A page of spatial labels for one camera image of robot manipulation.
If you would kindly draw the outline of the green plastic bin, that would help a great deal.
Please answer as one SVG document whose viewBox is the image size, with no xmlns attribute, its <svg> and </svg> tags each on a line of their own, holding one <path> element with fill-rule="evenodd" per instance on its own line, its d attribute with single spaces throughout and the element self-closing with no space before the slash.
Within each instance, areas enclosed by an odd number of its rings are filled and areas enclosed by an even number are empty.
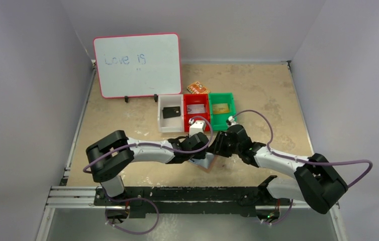
<svg viewBox="0 0 379 241">
<path fill-rule="evenodd" d="M 209 93 L 211 126 L 215 132 L 225 131 L 226 121 L 236 114 L 234 96 L 232 93 Z"/>
</svg>

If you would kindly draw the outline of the white plastic bin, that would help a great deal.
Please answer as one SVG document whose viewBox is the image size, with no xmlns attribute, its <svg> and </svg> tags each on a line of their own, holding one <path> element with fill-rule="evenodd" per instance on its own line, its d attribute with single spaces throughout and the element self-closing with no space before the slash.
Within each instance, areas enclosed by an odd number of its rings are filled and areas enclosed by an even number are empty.
<svg viewBox="0 0 379 241">
<path fill-rule="evenodd" d="M 183 95 L 159 95 L 157 123 L 160 133 L 184 132 Z"/>
</svg>

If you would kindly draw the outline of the red plastic bin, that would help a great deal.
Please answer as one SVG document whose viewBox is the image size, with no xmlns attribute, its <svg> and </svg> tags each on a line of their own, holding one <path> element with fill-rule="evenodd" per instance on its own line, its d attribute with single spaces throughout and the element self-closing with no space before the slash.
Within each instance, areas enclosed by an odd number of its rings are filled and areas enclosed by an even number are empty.
<svg viewBox="0 0 379 241">
<path fill-rule="evenodd" d="M 208 122 L 211 122 L 209 96 L 207 94 L 184 94 L 184 131 L 189 131 L 189 120 L 194 116 L 202 116 Z"/>
</svg>

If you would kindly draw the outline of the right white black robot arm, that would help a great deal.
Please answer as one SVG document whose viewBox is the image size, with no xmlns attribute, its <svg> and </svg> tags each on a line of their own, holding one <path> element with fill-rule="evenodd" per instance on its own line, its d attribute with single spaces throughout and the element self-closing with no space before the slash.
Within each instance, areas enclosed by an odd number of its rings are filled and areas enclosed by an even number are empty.
<svg viewBox="0 0 379 241">
<path fill-rule="evenodd" d="M 304 163 L 297 156 L 253 141 L 242 125 L 218 132 L 209 152 L 222 157 L 237 155 L 247 165 L 287 175 L 286 179 L 276 177 L 267 183 L 270 196 L 303 201 L 320 214 L 326 214 L 348 191 L 346 182 L 323 155 L 315 153 Z"/>
</svg>

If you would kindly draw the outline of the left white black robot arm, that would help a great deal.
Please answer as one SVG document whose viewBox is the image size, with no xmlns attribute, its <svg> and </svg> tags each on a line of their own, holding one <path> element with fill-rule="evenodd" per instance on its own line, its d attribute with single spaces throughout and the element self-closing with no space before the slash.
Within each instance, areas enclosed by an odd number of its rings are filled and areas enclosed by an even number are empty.
<svg viewBox="0 0 379 241">
<path fill-rule="evenodd" d="M 182 164 L 189 161 L 202 168 L 210 168 L 214 155 L 208 152 L 211 138 L 199 132 L 160 142 L 140 141 L 114 131 L 86 149 L 88 165 L 83 172 L 92 175 L 109 197 L 122 197 L 125 186 L 119 173 L 135 162 Z"/>
</svg>

